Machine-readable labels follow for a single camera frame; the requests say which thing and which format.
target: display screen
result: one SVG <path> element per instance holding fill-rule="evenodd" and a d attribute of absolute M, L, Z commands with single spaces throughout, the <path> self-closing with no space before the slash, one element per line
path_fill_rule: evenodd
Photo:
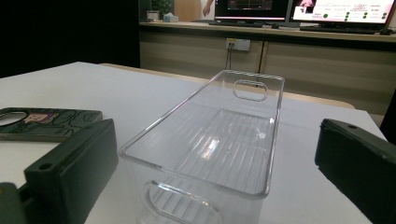
<path fill-rule="evenodd" d="M 216 0 L 217 21 L 285 21 L 289 0 Z"/>
<path fill-rule="evenodd" d="M 393 4 L 393 0 L 295 0 L 290 19 L 385 24 Z"/>

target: transparent storage bin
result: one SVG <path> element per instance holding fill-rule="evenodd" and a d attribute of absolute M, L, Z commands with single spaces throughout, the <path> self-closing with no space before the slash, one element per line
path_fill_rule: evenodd
<path fill-rule="evenodd" d="M 224 70 L 120 149 L 140 223 L 257 223 L 283 77 Z"/>

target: white table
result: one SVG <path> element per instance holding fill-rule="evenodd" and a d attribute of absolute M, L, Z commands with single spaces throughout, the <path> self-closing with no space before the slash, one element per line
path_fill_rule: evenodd
<path fill-rule="evenodd" d="M 121 147 L 201 85 L 104 65 L 71 63 L 1 78 L 0 107 L 101 110 L 104 119 L 114 119 Z M 319 125 L 325 118 L 357 125 L 384 138 L 365 111 L 284 97 L 271 189 L 260 223 L 370 223 L 314 164 Z M 20 187 L 23 169 L 56 145 L 0 141 L 0 181 Z M 134 223 L 132 211 L 137 201 L 130 187 L 119 165 L 86 223 Z"/>

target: phone case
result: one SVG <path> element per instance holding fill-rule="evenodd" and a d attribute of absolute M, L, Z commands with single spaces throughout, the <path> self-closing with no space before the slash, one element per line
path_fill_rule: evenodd
<path fill-rule="evenodd" d="M 0 120 L 21 113 L 22 119 L 0 126 L 0 140 L 62 142 L 102 119 L 97 110 L 9 107 L 0 109 Z"/>

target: power socket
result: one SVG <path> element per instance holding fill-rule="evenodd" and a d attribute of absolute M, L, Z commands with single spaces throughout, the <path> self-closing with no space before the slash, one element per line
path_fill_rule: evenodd
<path fill-rule="evenodd" d="M 245 50 L 245 51 L 249 51 L 250 49 L 250 40 L 247 39 L 227 38 L 225 48 L 228 49 L 231 44 L 233 44 L 232 49 Z"/>

